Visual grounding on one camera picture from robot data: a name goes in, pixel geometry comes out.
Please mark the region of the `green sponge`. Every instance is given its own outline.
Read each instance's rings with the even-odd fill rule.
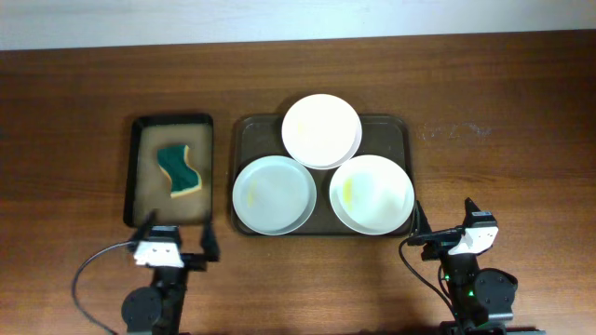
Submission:
[[[171,181],[172,198],[201,189],[201,177],[188,164],[188,151],[188,145],[173,145],[157,151],[157,163]]]

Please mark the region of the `black cable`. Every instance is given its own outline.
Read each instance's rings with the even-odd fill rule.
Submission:
[[[116,243],[108,248],[105,248],[104,250],[96,253],[95,255],[89,257],[83,264],[81,264],[81,266],[78,268],[78,270],[76,270],[76,274],[74,274],[74,278],[73,278],[73,283],[71,284],[71,295],[73,296],[73,301],[74,301],[74,305],[76,306],[76,308],[92,323],[96,324],[97,326],[103,328],[105,331],[108,332],[108,334],[111,335],[117,335],[117,333],[112,330],[111,328],[105,326],[102,322],[98,321],[95,317],[91,316],[91,314],[89,314],[84,308],[83,306],[81,306],[81,303],[79,302],[78,298],[76,297],[76,283],[78,282],[78,277],[81,275],[81,273],[83,272],[83,270],[85,270],[85,267],[87,267],[87,265],[89,265],[92,261],[95,261],[95,259],[97,259],[98,257],[100,257],[102,254],[104,254],[107,251],[110,251],[112,249],[115,248],[121,248],[121,247],[125,247],[128,246],[130,244],[133,244],[135,242],[132,241],[128,241],[128,242],[122,242],[122,243]]]
[[[439,279],[440,290],[443,291],[444,295],[449,297],[449,292],[447,292],[447,289],[445,289],[445,286],[443,285],[443,280],[445,280],[445,279],[443,279],[440,275],[442,269],[443,269],[443,264],[439,265],[439,271],[437,272],[437,278]]]
[[[398,249],[398,252],[400,253],[400,258],[401,261],[403,261],[404,265],[408,268],[408,270],[410,270],[410,272],[416,276],[416,278],[418,278],[421,282],[423,282],[426,286],[428,286],[430,289],[432,289],[433,291],[435,291],[435,293],[437,293],[440,298],[445,302],[445,304],[447,305],[447,307],[449,308],[449,311],[451,312],[451,314],[454,316],[455,319],[455,323],[457,324],[457,327],[459,329],[460,333],[464,333],[464,329],[462,328],[461,322],[459,322],[459,318],[457,317],[457,314],[455,313],[454,308],[452,307],[451,303],[449,302],[449,300],[447,299],[447,297],[445,297],[445,295],[443,295],[438,288],[435,288],[434,285],[430,284],[426,279],[424,279],[420,274],[418,274],[416,272],[416,270],[414,270],[414,268],[408,263],[408,261],[406,261],[406,258],[403,256],[403,246],[408,243],[408,240],[411,237],[408,237],[406,239],[404,239],[403,241],[401,241],[400,243],[400,247]]]

